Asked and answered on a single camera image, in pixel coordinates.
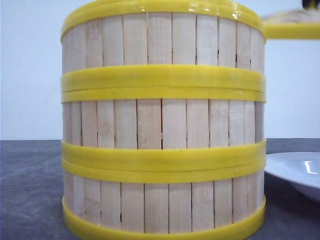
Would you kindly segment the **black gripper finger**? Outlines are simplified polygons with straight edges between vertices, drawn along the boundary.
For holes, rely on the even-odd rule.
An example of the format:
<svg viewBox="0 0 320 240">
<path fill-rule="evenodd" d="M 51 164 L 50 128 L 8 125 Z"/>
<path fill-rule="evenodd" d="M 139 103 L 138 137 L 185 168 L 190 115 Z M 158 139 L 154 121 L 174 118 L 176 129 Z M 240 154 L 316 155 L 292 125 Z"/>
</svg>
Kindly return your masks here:
<svg viewBox="0 0 320 240">
<path fill-rule="evenodd" d="M 318 9 L 320 0 L 302 0 L 303 9 Z"/>
</svg>

